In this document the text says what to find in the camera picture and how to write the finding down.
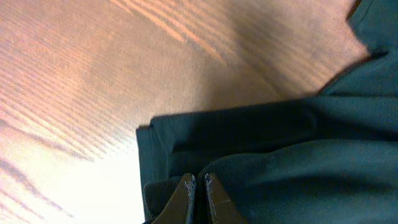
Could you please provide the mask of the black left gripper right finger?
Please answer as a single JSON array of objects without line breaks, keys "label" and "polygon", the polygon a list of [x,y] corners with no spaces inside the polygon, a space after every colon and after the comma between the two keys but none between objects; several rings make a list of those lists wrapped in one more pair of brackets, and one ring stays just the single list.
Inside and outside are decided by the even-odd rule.
[{"label": "black left gripper right finger", "polygon": [[248,224],[224,189],[216,174],[205,176],[209,222],[212,224]]}]

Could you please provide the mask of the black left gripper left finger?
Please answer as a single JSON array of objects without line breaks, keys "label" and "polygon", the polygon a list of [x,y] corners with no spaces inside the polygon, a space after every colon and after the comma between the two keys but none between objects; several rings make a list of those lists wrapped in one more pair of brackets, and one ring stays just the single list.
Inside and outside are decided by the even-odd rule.
[{"label": "black left gripper left finger", "polygon": [[152,224],[192,224],[196,187],[195,176],[184,174],[164,209]]}]

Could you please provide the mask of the black polo shirt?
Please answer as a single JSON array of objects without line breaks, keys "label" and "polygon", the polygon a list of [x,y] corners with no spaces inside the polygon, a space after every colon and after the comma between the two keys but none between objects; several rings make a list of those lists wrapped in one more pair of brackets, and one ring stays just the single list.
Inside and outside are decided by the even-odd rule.
[{"label": "black polo shirt", "polygon": [[348,24],[370,58],[313,97],[139,128],[146,223],[184,174],[197,185],[193,223],[210,223],[210,173],[248,223],[396,223],[397,2],[358,1]]}]

